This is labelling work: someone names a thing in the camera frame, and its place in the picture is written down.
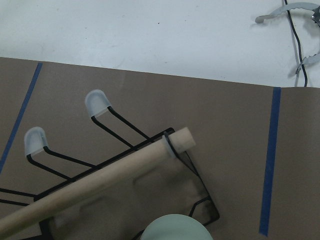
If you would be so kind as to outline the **metal tongs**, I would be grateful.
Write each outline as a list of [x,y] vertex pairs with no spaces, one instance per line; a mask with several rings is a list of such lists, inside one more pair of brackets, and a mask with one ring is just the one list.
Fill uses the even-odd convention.
[[316,51],[312,54],[304,54],[303,44],[301,37],[297,31],[297,26],[294,18],[303,17],[302,12],[309,12],[309,16],[305,18],[306,25],[311,30],[320,30],[320,4],[314,2],[295,1],[289,2],[285,0],[283,5],[275,8],[274,10],[258,15],[254,18],[253,22],[257,25],[264,25],[267,22],[279,19],[282,16],[286,16],[289,24],[290,31],[293,34],[293,39],[296,43],[297,50],[297,64],[294,68],[294,74],[302,74],[305,82],[309,77],[307,74],[307,67],[318,64],[320,62],[320,52]]

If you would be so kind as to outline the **pale green cup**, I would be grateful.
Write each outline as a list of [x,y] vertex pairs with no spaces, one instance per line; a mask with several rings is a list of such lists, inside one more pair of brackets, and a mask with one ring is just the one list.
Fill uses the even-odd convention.
[[141,240],[212,240],[209,231],[197,220],[183,214],[167,214],[153,220]]

